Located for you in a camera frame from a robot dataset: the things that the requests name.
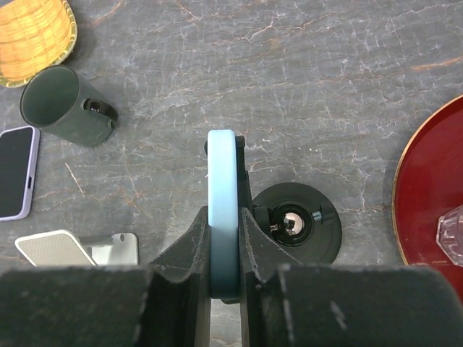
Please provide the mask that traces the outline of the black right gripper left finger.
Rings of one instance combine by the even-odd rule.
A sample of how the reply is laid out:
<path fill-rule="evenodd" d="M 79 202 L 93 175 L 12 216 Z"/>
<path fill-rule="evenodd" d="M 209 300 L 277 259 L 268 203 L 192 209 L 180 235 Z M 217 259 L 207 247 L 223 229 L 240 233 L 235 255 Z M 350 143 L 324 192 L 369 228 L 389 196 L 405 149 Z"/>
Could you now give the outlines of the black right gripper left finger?
<path fill-rule="evenodd" d="M 1 344 L 208 346 L 210 234 L 202 207 L 148 265 L 3 273 Z"/>

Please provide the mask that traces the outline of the blue-cased phone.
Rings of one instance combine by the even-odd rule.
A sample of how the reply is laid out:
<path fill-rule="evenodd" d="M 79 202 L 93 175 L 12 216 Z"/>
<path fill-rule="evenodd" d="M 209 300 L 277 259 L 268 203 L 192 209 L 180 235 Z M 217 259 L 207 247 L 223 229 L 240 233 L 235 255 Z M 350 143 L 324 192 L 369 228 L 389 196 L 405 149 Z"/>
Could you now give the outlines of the blue-cased phone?
<path fill-rule="evenodd" d="M 235 134 L 208 133 L 208 225 L 211 297 L 232 300 L 239 291 L 238 187 Z"/>

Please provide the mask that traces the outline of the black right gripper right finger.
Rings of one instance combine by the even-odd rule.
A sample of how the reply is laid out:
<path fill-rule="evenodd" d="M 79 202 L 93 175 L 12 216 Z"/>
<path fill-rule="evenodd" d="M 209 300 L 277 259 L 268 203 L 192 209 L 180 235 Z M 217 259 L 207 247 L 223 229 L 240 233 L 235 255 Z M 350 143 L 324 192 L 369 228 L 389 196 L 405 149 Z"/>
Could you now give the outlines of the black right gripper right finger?
<path fill-rule="evenodd" d="M 239 214 L 244 346 L 460 346 L 462 303 L 425 266 L 298 263 Z"/>

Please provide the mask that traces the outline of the lavender-cased phone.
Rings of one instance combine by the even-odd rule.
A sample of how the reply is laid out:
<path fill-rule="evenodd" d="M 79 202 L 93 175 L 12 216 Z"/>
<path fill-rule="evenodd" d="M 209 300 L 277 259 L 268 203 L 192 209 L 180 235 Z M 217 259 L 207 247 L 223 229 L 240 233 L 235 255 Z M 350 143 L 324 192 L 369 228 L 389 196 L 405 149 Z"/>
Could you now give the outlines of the lavender-cased phone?
<path fill-rule="evenodd" d="M 1 220 L 25 218 L 31 209 L 41 132 L 32 126 L 1 133 Z"/>

